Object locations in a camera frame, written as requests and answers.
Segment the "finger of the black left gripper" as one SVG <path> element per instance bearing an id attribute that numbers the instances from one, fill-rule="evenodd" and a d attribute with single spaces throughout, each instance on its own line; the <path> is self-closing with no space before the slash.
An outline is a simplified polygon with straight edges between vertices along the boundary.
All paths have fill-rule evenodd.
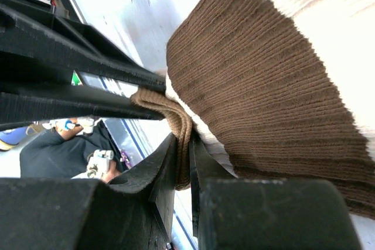
<path id="1" fill-rule="evenodd" d="M 62 99 L 1 93 L 1 129 L 27 126 L 34 121 L 71 117 L 162 120 L 151 109 L 134 105 L 129 98 L 105 93 L 99 99 Z"/>
<path id="2" fill-rule="evenodd" d="M 1 51 L 156 92 L 166 89 L 164 78 L 138 65 L 96 28 L 49 13 L 33 19 L 1 5 Z"/>

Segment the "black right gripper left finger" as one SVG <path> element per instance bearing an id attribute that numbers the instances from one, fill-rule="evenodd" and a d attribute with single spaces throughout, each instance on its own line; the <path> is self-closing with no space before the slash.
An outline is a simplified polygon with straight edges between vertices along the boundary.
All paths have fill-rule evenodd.
<path id="1" fill-rule="evenodd" d="M 1 180 L 2 249 L 165 249 L 171 240 L 176 138 L 109 183 Z"/>

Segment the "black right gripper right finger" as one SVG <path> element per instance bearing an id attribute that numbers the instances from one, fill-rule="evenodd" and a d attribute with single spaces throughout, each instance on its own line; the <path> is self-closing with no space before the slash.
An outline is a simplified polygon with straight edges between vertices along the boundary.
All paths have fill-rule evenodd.
<path id="1" fill-rule="evenodd" d="M 360 249 L 346 204 L 326 180 L 233 177 L 189 143 L 193 235 L 200 249 Z"/>

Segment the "cream brown striped sock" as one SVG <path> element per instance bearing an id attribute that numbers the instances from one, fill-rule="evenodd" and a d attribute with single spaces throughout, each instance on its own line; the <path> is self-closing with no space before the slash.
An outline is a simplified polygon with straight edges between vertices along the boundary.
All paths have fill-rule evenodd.
<path id="1" fill-rule="evenodd" d="M 166 47 L 166 90 L 131 101 L 245 179 L 330 180 L 374 218 L 374 0 L 200 0 Z"/>

